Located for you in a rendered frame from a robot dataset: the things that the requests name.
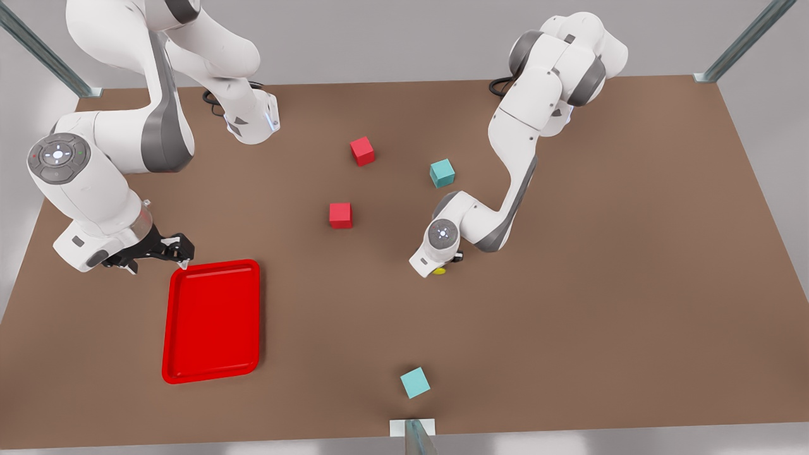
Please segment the red plastic tray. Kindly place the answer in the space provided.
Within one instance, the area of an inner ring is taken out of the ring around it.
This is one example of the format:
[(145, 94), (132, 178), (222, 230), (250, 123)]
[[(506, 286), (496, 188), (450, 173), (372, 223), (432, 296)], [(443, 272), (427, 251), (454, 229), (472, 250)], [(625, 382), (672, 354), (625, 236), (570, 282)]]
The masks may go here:
[(162, 378), (170, 385), (246, 375), (260, 359), (260, 265), (190, 265), (169, 282)]

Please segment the teal cube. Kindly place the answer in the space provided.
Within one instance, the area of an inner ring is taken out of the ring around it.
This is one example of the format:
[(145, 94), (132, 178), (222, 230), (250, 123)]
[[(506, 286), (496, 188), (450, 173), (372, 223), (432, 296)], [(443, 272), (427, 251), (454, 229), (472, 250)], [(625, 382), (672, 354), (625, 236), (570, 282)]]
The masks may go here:
[(404, 387), (404, 391), (408, 399), (413, 399), (416, 396), (425, 394), (425, 392), (430, 391), (431, 389), (431, 386), (427, 380), (427, 375), (423, 371), (423, 368), (414, 368), (413, 370), (402, 374), (399, 379), (401, 379), (402, 386)]
[(441, 161), (431, 164), (429, 174), (436, 189), (453, 184), (456, 178), (456, 172), (454, 172), (453, 165), (449, 159), (442, 159)]

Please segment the silver frame post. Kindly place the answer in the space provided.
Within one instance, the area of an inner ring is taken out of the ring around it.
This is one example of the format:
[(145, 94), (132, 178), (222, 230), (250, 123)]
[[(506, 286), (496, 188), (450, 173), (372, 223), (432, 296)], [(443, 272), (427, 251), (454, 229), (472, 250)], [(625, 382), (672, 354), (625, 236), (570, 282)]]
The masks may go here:
[(390, 437), (404, 438), (404, 455), (437, 455), (431, 437), (436, 435), (435, 420), (390, 420)]
[(78, 97), (98, 98), (103, 94), (101, 87), (90, 87), (3, 0), (0, 0), (0, 27)]
[(771, 0), (704, 72), (693, 74), (695, 83), (717, 83), (797, 2), (798, 0)]

